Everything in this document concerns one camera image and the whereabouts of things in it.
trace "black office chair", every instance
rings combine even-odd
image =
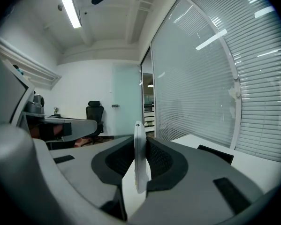
[[[95,143],[95,139],[98,135],[104,132],[104,122],[102,122],[103,111],[104,107],[100,105],[99,101],[90,101],[88,107],[86,107],[86,119],[95,120],[98,123],[97,130],[94,133],[85,136],[92,138],[92,144]]]

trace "chair backrest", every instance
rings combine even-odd
[[[86,107],[86,119],[95,120],[97,123],[102,121],[102,115],[104,107],[100,106],[98,102],[89,102],[88,107]]]

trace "ceiling light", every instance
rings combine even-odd
[[[73,27],[74,28],[81,27],[81,23],[80,23],[80,20],[78,18],[78,15],[76,13],[73,1],[72,0],[62,0],[62,3],[65,7],[65,10],[67,12],[67,15],[68,15]]]
[[[220,31],[219,33],[215,34],[214,36],[212,36],[211,38],[209,38],[207,41],[203,42],[201,45],[197,46],[196,49],[200,50],[203,47],[206,47],[208,44],[212,43],[213,41],[215,41],[216,39],[218,39],[220,37],[220,34],[222,36],[224,36],[225,34],[227,34],[227,30],[224,29],[222,31]]]
[[[264,14],[267,14],[267,13],[273,12],[274,10],[275,9],[272,6],[266,7],[264,9],[259,10],[258,12],[256,12],[255,13],[255,18],[261,17],[261,16],[263,16]]]

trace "glass door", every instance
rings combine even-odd
[[[114,137],[134,135],[136,121],[142,121],[140,66],[116,63],[113,66]]]

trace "gray machine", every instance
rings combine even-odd
[[[70,124],[70,133],[61,141],[91,134],[97,124],[27,111],[34,88],[17,73],[0,61],[0,182],[17,206],[40,224],[245,224],[274,193],[263,195],[249,178],[212,153],[146,139],[141,122],[134,137],[49,151],[45,141],[31,138],[29,119]],[[137,190],[146,191],[146,200],[127,219],[122,178],[134,159]]]

